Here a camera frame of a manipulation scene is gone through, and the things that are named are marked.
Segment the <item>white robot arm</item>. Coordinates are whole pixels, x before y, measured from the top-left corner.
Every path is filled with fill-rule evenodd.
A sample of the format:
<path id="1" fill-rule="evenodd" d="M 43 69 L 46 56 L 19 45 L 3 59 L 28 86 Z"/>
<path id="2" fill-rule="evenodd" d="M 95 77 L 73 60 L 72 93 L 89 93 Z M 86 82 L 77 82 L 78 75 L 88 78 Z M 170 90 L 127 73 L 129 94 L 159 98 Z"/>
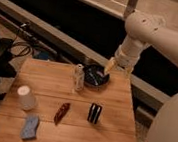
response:
<path id="1" fill-rule="evenodd" d="M 121 66 L 131 73 L 147 47 L 154 47 L 178 67 L 178 32 L 165 27 L 162 17 L 135 11 L 124 24 L 127 35 L 107 62 L 106 72 Z M 178 93 L 159 109 L 145 142 L 178 142 Z"/>

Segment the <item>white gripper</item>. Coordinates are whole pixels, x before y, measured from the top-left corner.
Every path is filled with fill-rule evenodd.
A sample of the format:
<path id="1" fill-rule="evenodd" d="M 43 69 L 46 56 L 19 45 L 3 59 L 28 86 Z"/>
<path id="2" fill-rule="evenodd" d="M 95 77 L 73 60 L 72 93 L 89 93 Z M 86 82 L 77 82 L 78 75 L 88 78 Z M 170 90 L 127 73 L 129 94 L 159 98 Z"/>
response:
<path id="1" fill-rule="evenodd" d="M 135 56 L 129 56 L 126 54 L 122 46 L 116 50 L 114 57 L 112 57 L 108 62 L 107 65 L 104 67 L 104 74 L 108 75 L 112 68 L 115 67 L 117 64 L 124 68 L 125 74 L 124 76 L 130 78 L 130 74 L 132 74 L 133 68 L 135 67 L 136 63 L 138 62 L 138 58 Z"/>

